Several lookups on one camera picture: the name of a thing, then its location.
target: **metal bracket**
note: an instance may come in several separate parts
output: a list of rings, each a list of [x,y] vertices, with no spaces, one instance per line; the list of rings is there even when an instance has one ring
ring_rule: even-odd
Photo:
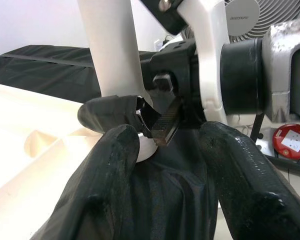
[[[265,114],[274,123],[290,120],[293,54],[300,49],[300,19],[273,25],[263,38],[262,59],[267,85]]]

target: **white wall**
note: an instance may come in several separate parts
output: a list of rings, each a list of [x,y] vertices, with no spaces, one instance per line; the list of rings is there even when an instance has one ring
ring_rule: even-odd
[[[138,47],[153,51],[167,33],[139,0],[131,4]],[[0,54],[26,45],[88,47],[77,0],[0,0]]]

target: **red sticker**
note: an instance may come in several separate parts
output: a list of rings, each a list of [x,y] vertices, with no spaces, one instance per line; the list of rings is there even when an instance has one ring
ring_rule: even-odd
[[[300,124],[286,124],[279,127],[272,137],[273,148],[282,156],[300,159]]]

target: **fan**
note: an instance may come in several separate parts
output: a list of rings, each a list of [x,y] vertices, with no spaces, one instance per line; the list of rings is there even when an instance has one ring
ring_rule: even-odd
[[[300,0],[225,0],[230,42],[262,38],[276,23],[300,18]]]

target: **black cable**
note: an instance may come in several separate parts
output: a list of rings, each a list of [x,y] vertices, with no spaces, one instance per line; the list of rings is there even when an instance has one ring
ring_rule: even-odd
[[[259,115],[255,115],[253,127],[252,127],[251,134],[250,134],[250,138],[254,142],[257,141],[258,134],[260,132],[262,122],[264,121],[264,117],[265,117],[264,113],[261,113]]]

